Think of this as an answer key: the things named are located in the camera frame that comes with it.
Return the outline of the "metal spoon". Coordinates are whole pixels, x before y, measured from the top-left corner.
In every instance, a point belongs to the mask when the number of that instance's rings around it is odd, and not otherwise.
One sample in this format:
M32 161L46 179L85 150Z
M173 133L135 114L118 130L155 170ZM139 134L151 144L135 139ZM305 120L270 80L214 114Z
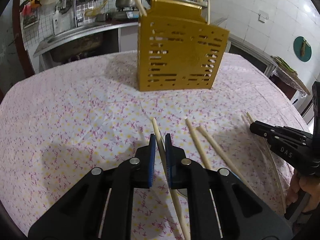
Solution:
M186 190L186 189L179 189L179 190L177 190L177 191L178 191L178 193L179 193L180 195L184 196L185 198L188 197L188 195L187 195L187 190Z

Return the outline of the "thin pale wooden chopstick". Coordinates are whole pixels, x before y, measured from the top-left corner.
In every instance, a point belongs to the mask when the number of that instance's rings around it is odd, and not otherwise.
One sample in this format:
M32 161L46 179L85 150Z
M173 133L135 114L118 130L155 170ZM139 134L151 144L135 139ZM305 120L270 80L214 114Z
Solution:
M211 9L210 0L207 0L207 24L208 25L210 25L210 9Z

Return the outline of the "side table with clutter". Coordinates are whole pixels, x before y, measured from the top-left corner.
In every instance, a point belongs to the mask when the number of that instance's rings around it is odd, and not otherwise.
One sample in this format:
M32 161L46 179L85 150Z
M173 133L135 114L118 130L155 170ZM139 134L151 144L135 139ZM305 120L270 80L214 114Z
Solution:
M270 56L272 63L265 70L265 75L287 96L289 100L296 92L302 98L311 95L310 90L298 77L298 73L292 69L281 57Z

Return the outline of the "floral pink tablecloth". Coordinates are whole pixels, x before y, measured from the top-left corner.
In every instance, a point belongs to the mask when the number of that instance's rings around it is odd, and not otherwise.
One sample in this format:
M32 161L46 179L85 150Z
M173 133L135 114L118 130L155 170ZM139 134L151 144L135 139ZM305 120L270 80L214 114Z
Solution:
M23 80L1 103L1 202L23 232L92 168L129 159L153 133L200 162L186 118L202 126L246 178L242 112L307 130L292 102L243 57L225 54L211 89L140 92L134 51L93 57Z

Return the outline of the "gold slotted utensil holder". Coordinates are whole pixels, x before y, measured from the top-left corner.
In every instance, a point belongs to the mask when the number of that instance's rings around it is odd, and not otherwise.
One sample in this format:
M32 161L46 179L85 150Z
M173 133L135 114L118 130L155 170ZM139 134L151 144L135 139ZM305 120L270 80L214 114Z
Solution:
M139 18L139 90L210 89L228 37L228 30L207 23L198 5L151 0Z

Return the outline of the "stainless steel sink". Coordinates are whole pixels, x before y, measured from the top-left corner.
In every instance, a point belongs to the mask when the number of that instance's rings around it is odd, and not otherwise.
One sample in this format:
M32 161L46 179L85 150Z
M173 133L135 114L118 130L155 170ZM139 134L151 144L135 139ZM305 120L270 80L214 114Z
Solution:
M116 28L115 23L94 22L53 35L38 45L34 57L49 53L56 63L101 46L103 32Z

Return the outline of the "white soap bottle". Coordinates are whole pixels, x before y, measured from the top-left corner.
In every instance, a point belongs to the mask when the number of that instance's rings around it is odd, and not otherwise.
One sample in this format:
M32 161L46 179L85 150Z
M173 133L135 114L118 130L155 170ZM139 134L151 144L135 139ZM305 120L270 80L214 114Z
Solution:
M53 30L54 30L54 35L57 35L61 32L61 14L58 10L55 11L53 14Z

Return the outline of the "gas stove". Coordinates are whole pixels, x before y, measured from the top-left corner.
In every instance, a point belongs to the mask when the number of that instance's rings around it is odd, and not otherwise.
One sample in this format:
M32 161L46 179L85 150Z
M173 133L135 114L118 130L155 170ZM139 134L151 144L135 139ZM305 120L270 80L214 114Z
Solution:
M139 11L137 8L116 8L110 9L106 13L107 21L137 21L139 19Z

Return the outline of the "metal faucet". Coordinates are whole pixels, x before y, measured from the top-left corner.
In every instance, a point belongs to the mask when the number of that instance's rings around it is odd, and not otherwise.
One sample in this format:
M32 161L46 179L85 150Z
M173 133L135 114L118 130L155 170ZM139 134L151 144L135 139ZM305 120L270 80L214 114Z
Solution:
M73 28L77 28L78 27L78 22L77 22L77 1L78 0L71 0L71 4L72 4L72 26Z

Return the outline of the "green round wall plate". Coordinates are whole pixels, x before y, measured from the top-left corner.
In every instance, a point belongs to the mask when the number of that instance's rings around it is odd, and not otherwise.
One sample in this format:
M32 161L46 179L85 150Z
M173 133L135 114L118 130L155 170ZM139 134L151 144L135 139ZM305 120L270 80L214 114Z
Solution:
M293 42L293 51L300 61L308 62L311 59L312 48L307 40L302 36L295 38Z

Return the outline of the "white wall socket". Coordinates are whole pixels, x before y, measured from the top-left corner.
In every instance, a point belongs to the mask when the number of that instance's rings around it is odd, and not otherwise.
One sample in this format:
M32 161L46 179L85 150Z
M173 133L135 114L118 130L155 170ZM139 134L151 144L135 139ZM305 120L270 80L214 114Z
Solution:
M258 12L258 21L261 22L261 23L266 23L267 20L269 19L269 14L262 11L262 10L259 10Z

